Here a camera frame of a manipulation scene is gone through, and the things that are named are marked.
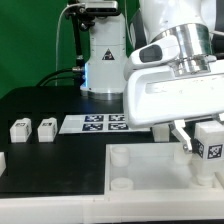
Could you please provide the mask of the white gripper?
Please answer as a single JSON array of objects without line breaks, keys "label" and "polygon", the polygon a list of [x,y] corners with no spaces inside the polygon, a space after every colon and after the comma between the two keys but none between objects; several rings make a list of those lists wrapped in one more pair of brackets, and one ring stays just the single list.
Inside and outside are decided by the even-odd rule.
[{"label": "white gripper", "polygon": [[179,119],[218,114],[217,120],[224,122],[224,60],[211,56],[208,72],[177,76],[171,63],[179,55],[173,35],[134,51],[124,68],[123,107],[131,128],[173,121],[171,133],[190,154],[191,138],[184,130],[185,121]]}]

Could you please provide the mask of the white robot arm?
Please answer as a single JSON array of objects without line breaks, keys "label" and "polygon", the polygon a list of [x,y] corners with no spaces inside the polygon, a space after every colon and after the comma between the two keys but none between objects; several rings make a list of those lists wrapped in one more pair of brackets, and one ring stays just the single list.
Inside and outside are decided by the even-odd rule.
[{"label": "white robot arm", "polygon": [[214,51],[224,0],[139,0],[130,28],[131,55],[125,50],[124,17],[115,14],[117,4],[83,1],[95,25],[81,92],[122,98],[129,127],[168,124],[190,152],[185,122],[224,112],[224,59]]}]

